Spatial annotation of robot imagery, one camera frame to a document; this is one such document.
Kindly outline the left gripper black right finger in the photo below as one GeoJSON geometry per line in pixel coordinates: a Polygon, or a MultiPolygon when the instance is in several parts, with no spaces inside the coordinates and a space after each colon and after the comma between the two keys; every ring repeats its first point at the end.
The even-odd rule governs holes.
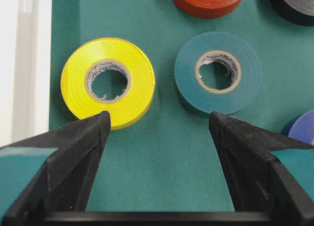
{"type": "Polygon", "coordinates": [[[313,146],[219,112],[209,115],[212,136],[235,208],[230,225],[311,226],[313,146]]]}

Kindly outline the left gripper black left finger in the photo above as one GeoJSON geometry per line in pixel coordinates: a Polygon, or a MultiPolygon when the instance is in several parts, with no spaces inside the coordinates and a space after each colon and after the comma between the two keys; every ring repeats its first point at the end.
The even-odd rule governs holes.
{"type": "Polygon", "coordinates": [[[84,225],[110,128],[110,114],[102,111],[1,147],[1,225],[84,225]]]}

